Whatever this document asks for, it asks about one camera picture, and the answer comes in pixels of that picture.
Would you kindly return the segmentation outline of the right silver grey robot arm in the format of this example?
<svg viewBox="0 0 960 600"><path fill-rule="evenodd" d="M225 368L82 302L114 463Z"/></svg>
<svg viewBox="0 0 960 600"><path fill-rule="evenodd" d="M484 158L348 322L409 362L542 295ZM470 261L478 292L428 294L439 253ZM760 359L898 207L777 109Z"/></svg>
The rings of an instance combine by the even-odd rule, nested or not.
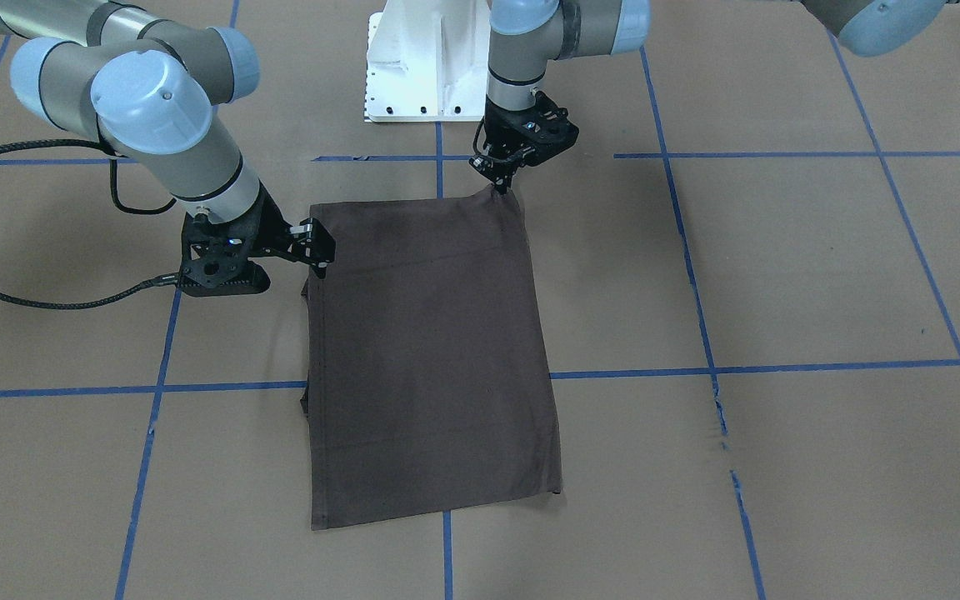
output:
<svg viewBox="0 0 960 600"><path fill-rule="evenodd" d="M69 147L142 164L182 206L182 262L134 292L174 286L192 297L256 295L262 256L306 263L323 278L336 243L317 219L283 220L216 107L260 81L250 39L232 27L188 27L119 1L0 1L0 34L24 39L10 83L30 113Z"/></svg>

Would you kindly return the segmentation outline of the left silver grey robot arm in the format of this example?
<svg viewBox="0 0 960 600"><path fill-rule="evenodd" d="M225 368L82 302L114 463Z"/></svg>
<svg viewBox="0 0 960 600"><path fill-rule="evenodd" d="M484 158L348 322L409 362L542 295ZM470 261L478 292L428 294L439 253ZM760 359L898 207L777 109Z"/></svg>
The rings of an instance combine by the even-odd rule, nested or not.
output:
<svg viewBox="0 0 960 600"><path fill-rule="evenodd" d="M883 56L922 33L941 1L805 1L804 10L854 56ZM570 113L543 91L552 61L617 56L643 48L648 1L492 1L484 114L470 166L495 193L519 168L536 167L579 136Z"/></svg>

